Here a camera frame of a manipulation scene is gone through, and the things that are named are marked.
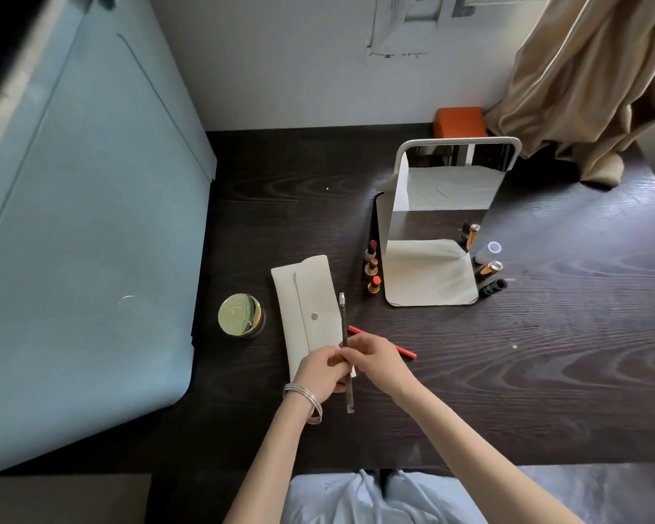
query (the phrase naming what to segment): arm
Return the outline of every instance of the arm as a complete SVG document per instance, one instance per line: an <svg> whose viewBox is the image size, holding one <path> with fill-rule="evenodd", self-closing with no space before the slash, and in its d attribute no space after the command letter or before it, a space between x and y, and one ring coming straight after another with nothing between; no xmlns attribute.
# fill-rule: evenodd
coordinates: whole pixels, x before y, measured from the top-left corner
<svg viewBox="0 0 655 524"><path fill-rule="evenodd" d="M294 383L310 390L320 402L333 391L344 391L337 381L352 370L338 347L310 352L296 372ZM279 406L270 429L245 476L224 522L278 523L281 519L298 439L313 405L302 395L289 392Z"/></svg>
<svg viewBox="0 0 655 524"><path fill-rule="evenodd" d="M344 357L412 416L488 522L582 522L424 387L392 343L357 334Z"/></svg>

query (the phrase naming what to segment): gold curtain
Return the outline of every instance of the gold curtain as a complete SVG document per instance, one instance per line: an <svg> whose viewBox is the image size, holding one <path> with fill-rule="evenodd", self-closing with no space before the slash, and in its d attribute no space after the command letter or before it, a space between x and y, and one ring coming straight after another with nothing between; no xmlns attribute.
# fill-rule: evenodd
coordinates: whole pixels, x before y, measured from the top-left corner
<svg viewBox="0 0 655 524"><path fill-rule="evenodd" d="M557 142L580 180L618 185L618 153L655 123L655 0L549 0L485 122L524 156Z"/></svg>

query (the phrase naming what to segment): light blue appliance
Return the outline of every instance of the light blue appliance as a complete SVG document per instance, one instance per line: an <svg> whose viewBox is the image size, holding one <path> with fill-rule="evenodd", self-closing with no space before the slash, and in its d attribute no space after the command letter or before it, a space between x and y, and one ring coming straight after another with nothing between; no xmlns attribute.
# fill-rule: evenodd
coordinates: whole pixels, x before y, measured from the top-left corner
<svg viewBox="0 0 655 524"><path fill-rule="evenodd" d="M0 470L185 393L216 167L148 0L47 0L3 90Z"/></svg>

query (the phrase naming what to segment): gold compact lid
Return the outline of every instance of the gold compact lid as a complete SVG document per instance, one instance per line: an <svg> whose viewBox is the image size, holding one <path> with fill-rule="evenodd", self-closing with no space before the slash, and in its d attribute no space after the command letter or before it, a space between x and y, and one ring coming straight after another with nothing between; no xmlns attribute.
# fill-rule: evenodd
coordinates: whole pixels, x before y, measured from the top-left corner
<svg viewBox="0 0 655 524"><path fill-rule="evenodd" d="M252 333L261 319L260 302L249 294L233 294L218 308L218 325L233 337Z"/></svg>

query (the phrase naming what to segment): dark wooden table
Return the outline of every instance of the dark wooden table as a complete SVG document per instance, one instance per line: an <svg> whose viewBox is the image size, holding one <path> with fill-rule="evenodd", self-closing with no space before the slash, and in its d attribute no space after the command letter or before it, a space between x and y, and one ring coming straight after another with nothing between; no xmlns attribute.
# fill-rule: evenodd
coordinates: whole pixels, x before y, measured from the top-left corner
<svg viewBox="0 0 655 524"><path fill-rule="evenodd" d="M396 149L426 137L428 126L213 135L189 392L7 473L246 469L288 379L270 268L316 254L346 291L349 321L417 352L415 375L515 463L655 460L655 177L640 153L625 155L612 191L574 183L573 166L548 155L520 162L479 237L503 244L510 288L468 307L395 308L367 295L361 257ZM218 331L218 305L235 292L267 310L252 340ZM389 398L363 376L354 387L356 414L333 397L304 431L297 473L441 468Z"/></svg>

